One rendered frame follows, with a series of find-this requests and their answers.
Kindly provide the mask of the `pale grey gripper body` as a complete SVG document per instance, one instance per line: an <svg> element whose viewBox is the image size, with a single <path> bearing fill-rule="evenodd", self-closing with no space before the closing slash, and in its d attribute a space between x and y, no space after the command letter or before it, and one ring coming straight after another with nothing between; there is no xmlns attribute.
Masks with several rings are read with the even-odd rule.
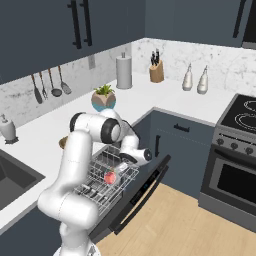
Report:
<svg viewBox="0 0 256 256"><path fill-rule="evenodd" d="M114 171L116 174L119 174L119 173L123 173L128 168L129 168L129 165L126 162L121 162L114 168Z"/></svg>

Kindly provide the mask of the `red cup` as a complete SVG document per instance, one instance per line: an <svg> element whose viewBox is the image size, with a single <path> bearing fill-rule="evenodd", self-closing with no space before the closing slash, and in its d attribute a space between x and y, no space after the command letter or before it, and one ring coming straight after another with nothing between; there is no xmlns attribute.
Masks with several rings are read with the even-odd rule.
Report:
<svg viewBox="0 0 256 256"><path fill-rule="evenodd" d="M114 171L108 171L104 174L104 182L106 184L114 184L117 180L117 175Z"/></svg>

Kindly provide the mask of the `black dishwasher door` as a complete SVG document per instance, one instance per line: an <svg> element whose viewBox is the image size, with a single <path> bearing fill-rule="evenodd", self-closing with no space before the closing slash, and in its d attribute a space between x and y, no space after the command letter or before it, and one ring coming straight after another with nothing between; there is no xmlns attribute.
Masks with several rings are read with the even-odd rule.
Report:
<svg viewBox="0 0 256 256"><path fill-rule="evenodd" d="M167 154L152 168L141 167L135 180L110 204L89 231L89 237L98 243L110 233L118 235L136 216L162 181L169 166L171 156Z"/></svg>

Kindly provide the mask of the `dark blue lower cupboard door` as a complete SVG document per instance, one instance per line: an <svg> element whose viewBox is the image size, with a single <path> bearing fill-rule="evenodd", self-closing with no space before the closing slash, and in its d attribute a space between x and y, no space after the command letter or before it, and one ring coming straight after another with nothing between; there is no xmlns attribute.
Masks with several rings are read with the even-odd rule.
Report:
<svg viewBox="0 0 256 256"><path fill-rule="evenodd" d="M210 151L209 142L199 142L172 135L156 128L153 136L159 136L158 157L171 156L168 170L161 182L175 190L198 199Z"/></svg>

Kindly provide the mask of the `dark blue cupboard door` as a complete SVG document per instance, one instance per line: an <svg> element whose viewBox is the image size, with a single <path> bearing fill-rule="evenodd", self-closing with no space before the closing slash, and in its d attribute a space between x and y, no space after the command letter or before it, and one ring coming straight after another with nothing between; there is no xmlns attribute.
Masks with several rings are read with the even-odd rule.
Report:
<svg viewBox="0 0 256 256"><path fill-rule="evenodd" d="M168 170L161 182L175 190L198 199L210 151L209 142L199 142L172 135L156 128L153 136L159 136L158 157L171 156Z"/></svg>
<svg viewBox="0 0 256 256"><path fill-rule="evenodd" d="M89 0L92 46L88 46L85 16L82 33L86 55L120 46L145 36L146 0Z"/></svg>
<svg viewBox="0 0 256 256"><path fill-rule="evenodd" d="M79 59L75 0L0 0L0 84Z"/></svg>

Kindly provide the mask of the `green plant in pot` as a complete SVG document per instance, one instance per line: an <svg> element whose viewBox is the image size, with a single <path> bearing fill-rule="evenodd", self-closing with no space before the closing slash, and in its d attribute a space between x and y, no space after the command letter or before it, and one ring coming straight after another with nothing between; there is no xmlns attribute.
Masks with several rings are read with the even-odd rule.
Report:
<svg viewBox="0 0 256 256"><path fill-rule="evenodd" d="M104 84L98 88L95 88L91 98L92 106L98 112L104 109L113 109L116 104L115 91L110 85Z"/></svg>

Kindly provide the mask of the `white paper towel roll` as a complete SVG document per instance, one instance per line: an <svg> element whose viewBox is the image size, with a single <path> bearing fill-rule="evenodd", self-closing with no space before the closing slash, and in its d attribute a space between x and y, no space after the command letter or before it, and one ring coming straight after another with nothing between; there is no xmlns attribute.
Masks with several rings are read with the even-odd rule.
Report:
<svg viewBox="0 0 256 256"><path fill-rule="evenodd" d="M117 88L126 90L132 87L132 58L125 52L116 58Z"/></svg>

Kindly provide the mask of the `wooden knife block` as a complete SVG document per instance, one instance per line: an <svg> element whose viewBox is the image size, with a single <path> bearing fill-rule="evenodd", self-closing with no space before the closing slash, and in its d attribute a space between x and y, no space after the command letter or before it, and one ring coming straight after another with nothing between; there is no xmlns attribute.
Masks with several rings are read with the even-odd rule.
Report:
<svg viewBox="0 0 256 256"><path fill-rule="evenodd" d="M149 73L150 81L153 83L160 83L164 80L163 62L160 59L160 52L158 49L152 52Z"/></svg>

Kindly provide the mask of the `dark sink basin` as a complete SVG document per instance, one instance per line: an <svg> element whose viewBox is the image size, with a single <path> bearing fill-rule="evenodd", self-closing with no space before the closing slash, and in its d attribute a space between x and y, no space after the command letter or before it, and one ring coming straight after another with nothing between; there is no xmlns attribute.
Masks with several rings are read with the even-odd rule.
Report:
<svg viewBox="0 0 256 256"><path fill-rule="evenodd" d="M0 149L0 211L45 178Z"/></svg>

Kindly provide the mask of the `steel stove with oven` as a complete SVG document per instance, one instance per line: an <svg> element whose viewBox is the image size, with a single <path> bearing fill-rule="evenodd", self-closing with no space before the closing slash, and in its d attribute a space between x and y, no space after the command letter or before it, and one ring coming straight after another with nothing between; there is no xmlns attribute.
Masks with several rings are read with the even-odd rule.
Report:
<svg viewBox="0 0 256 256"><path fill-rule="evenodd" d="M218 120L198 205L256 233L256 96L235 95Z"/></svg>

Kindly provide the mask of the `white bottle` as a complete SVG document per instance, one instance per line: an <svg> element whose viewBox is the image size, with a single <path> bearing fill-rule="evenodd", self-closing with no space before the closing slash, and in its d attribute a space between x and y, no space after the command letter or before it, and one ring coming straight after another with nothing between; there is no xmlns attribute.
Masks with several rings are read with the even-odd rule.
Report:
<svg viewBox="0 0 256 256"><path fill-rule="evenodd" d="M208 74L207 69L204 69L203 74L200 77L197 92L199 94L205 94L208 91Z"/></svg>
<svg viewBox="0 0 256 256"><path fill-rule="evenodd" d="M189 65L183 79L182 89L184 91L190 91L192 87L193 87L192 66Z"/></svg>

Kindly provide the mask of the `dark hanging fork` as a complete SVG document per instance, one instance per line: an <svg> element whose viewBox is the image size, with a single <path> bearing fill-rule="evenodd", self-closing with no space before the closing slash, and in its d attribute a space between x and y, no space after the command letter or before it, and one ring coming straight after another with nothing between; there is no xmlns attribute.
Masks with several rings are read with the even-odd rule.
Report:
<svg viewBox="0 0 256 256"><path fill-rule="evenodd" d="M42 72L41 71L39 71L39 76L40 76L41 83L42 83L42 94L44 96L44 99L47 100L48 99L48 95L47 95L47 92L45 90L45 86L44 86L44 82L43 82L43 76L42 76Z"/></svg>

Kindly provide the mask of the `white soap dispenser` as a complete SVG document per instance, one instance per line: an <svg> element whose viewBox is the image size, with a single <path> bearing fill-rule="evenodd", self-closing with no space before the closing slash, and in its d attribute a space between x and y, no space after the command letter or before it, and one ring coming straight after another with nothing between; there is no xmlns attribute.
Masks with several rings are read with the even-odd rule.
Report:
<svg viewBox="0 0 256 256"><path fill-rule="evenodd" d="M4 114L0 115L0 132L5 138L6 144L13 144L18 141L13 121L7 120Z"/></svg>

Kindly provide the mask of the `dark blue upper cupboard run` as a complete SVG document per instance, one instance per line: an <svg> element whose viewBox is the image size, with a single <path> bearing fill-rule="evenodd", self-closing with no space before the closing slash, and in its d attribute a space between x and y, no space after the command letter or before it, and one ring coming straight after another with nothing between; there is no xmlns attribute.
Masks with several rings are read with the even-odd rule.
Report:
<svg viewBox="0 0 256 256"><path fill-rule="evenodd" d="M253 0L146 0L148 38L240 47Z"/></svg>

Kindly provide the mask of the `black extractor hood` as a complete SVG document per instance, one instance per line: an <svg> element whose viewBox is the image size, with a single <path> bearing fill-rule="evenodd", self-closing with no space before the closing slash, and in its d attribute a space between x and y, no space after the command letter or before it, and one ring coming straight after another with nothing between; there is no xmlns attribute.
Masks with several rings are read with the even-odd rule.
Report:
<svg viewBox="0 0 256 256"><path fill-rule="evenodd" d="M252 1L242 47L256 50L256 0Z"/></svg>

